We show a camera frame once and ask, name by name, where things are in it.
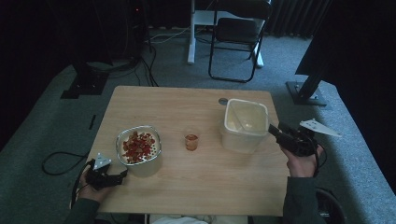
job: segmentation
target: bowl rim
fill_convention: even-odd
[[[160,148],[160,149],[158,150],[158,153],[157,153],[155,156],[151,157],[151,159],[149,159],[149,160],[141,161],[141,162],[137,162],[137,163],[128,163],[128,162],[125,162],[125,160],[121,157],[121,154],[120,154],[120,151],[119,151],[119,141],[120,141],[120,137],[121,137],[123,134],[127,133],[127,132],[130,132],[130,131],[136,130],[136,129],[141,129],[141,128],[149,128],[149,129],[151,129],[151,130],[155,133],[156,138],[157,138],[156,140],[158,141],[158,145],[159,145],[159,148]],[[157,157],[159,157],[160,154],[162,153],[163,147],[162,147],[162,144],[161,144],[160,135],[158,134],[157,130],[156,130],[154,127],[152,127],[151,125],[140,125],[140,126],[136,126],[136,127],[133,127],[133,128],[127,129],[127,130],[124,130],[124,131],[122,131],[121,133],[119,133],[119,135],[117,136],[117,140],[116,140],[116,151],[117,151],[117,157],[119,158],[119,161],[120,161],[122,164],[124,164],[124,165],[126,165],[126,166],[135,166],[135,165],[143,164],[143,163],[146,163],[146,162],[153,161],[153,160],[157,159]]]
[[[245,132],[238,132],[236,130],[231,129],[228,124],[227,124],[227,118],[230,113],[230,109],[233,108],[233,103],[242,103],[242,104],[247,104],[247,105],[258,105],[260,108],[263,109],[264,113],[266,114],[265,118],[265,131],[263,133],[257,133],[257,132],[251,132],[251,131],[245,131]],[[268,108],[266,105],[254,102],[254,101],[248,101],[248,100],[242,100],[242,99],[230,99],[227,102],[227,106],[225,109],[225,115],[224,115],[224,120],[222,121],[222,125],[227,133],[232,133],[235,135],[241,135],[241,136],[255,136],[255,137],[264,137],[265,135],[268,134],[268,128],[269,128],[269,114],[268,114]]]

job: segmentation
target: desk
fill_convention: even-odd
[[[272,135],[254,154],[224,149],[219,122],[225,105],[219,98],[262,103],[278,124],[267,91],[117,87],[92,145],[113,160],[109,174],[123,171],[116,156],[116,138],[123,130],[152,125],[161,137],[163,166],[150,177],[130,172],[101,205],[101,212],[189,215],[282,216],[289,175],[287,158]],[[188,151],[182,131],[196,125],[199,146]]]
[[[195,63],[195,25],[213,25],[214,12],[208,10],[195,10],[195,0],[191,0],[191,31],[190,31],[190,47],[189,47],[189,58],[187,60],[188,64]],[[237,18],[233,14],[228,12],[219,12],[218,18],[228,17]],[[265,21],[259,21],[260,25],[263,26]],[[257,59],[257,67],[263,67],[262,55],[259,53]]]

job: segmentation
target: small cup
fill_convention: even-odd
[[[199,137],[200,132],[197,128],[186,128],[184,130],[186,149],[189,151],[194,151],[195,149],[197,149]]]

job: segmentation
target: cable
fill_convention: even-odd
[[[88,154],[90,152],[88,151],[87,153],[85,153],[84,155],[78,155],[75,153],[71,153],[71,152],[65,152],[65,151],[58,151],[58,152],[53,152],[51,154],[49,154],[42,162],[41,162],[41,170],[47,174],[47,175],[64,175],[67,172],[73,170],[80,162],[82,162],[84,159],[88,158]],[[46,162],[54,155],[57,154],[65,154],[65,155],[69,155],[69,156],[75,156],[75,157],[80,157],[79,161],[77,161],[74,165],[72,165],[69,169],[62,171],[60,173],[53,173],[53,172],[49,172],[46,168]]]
[[[151,64],[150,65],[148,65],[148,63],[144,59],[142,59],[142,62],[145,65],[145,68],[148,69],[148,77],[147,77],[147,74],[146,74],[146,79],[148,81],[148,84],[151,85],[152,87],[159,87],[157,81],[154,79],[154,76],[152,75],[152,66],[154,65],[154,61],[155,61],[155,59],[157,57],[157,50],[154,47],[152,47],[152,46],[148,46],[148,47],[152,49],[152,51],[154,52],[154,56],[153,56],[153,58],[151,60]]]
[[[300,134],[304,137],[304,139],[306,139],[306,140],[309,141],[309,145],[312,147],[312,149],[313,149],[313,151],[314,151],[315,160],[317,161],[317,162],[316,162],[315,172],[314,172],[314,177],[316,177],[316,176],[318,175],[318,173],[319,173],[319,168],[322,167],[322,166],[324,165],[324,163],[326,162],[326,160],[327,160],[327,153],[326,153],[326,150],[325,150],[325,148],[324,148],[321,144],[319,144],[319,143],[316,143],[316,144],[315,144],[314,141],[313,141],[313,139],[310,138],[310,137],[309,137],[308,135],[306,135],[305,133],[300,133]],[[321,147],[323,148],[323,151],[325,152],[325,155],[326,155],[325,161],[324,161],[322,164],[319,164],[319,163],[320,163],[320,159],[319,159],[319,154],[318,154],[318,146],[321,146]]]
[[[76,194],[78,194],[82,189],[84,189],[85,187],[89,186],[89,184],[85,184],[84,186],[82,186],[81,188],[79,188],[76,192]]]
[[[95,71],[95,72],[105,72],[105,73],[127,71],[127,70],[130,70],[131,68],[136,67],[139,64],[140,60],[141,60],[140,57],[132,58],[132,59],[130,59],[130,61],[127,64],[123,64],[123,65],[120,65],[120,66],[117,66],[117,67],[110,67],[110,68],[107,68],[107,69],[101,69],[101,68],[94,67],[94,66],[91,66],[91,65],[90,65],[90,68],[93,71]]]
[[[76,198],[77,198],[77,194],[78,194],[79,179],[81,178],[82,173],[84,172],[85,168],[86,168],[88,165],[93,166],[93,162],[94,162],[94,160],[91,160],[91,161],[85,163],[84,166],[83,166],[83,167],[81,168],[81,170],[79,171],[78,177],[77,177],[77,179],[76,179],[76,181],[75,181],[75,184],[74,184],[74,186],[73,186],[73,189],[72,189],[72,198],[71,198],[70,208],[73,208],[73,206],[74,206],[74,204],[75,204],[75,202],[76,202]]]
[[[122,7],[122,14],[123,14],[124,19],[125,19],[125,28],[126,28],[125,47],[124,47],[124,50],[122,52],[122,56],[124,56],[126,50],[128,49],[128,43],[129,43],[129,22],[128,22],[128,18],[126,16],[127,13],[125,11],[125,7],[122,4],[123,4],[123,1],[121,1],[121,7]]]
[[[136,71],[137,71],[137,68],[140,66],[140,64],[141,64],[141,63],[139,63],[139,64],[134,68],[134,76],[137,78],[137,83],[138,83],[139,86],[141,86],[140,77],[137,75]]]
[[[324,165],[324,163],[326,163],[326,161],[327,161],[327,151],[326,151],[326,148],[323,146],[323,145],[321,145],[321,144],[319,144],[318,143],[318,145],[319,146],[321,146],[322,148],[323,148],[323,153],[324,153],[324,161],[322,162],[322,164],[319,166],[319,167],[322,167],[323,165]]]
[[[170,39],[173,39],[173,38],[175,38],[175,37],[178,36],[178,35],[182,35],[182,34],[183,34],[184,32],[186,32],[189,28],[190,28],[190,27],[188,27],[188,28],[182,30],[182,31],[179,32],[178,34],[171,35],[169,38],[165,39],[164,41],[161,41],[161,42],[152,42],[152,41],[151,41],[151,43],[152,43],[152,44],[162,44],[162,43],[165,43],[166,41],[168,41],[168,40],[170,40]],[[155,39],[155,38],[157,38],[157,37],[159,37],[159,36],[163,36],[163,35],[155,35],[154,37],[151,38],[151,40],[152,40],[152,39]]]

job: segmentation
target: black curtain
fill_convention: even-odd
[[[394,190],[395,55],[396,2],[334,0],[296,71],[337,88]]]
[[[70,64],[46,1],[0,6],[0,150],[52,78]]]

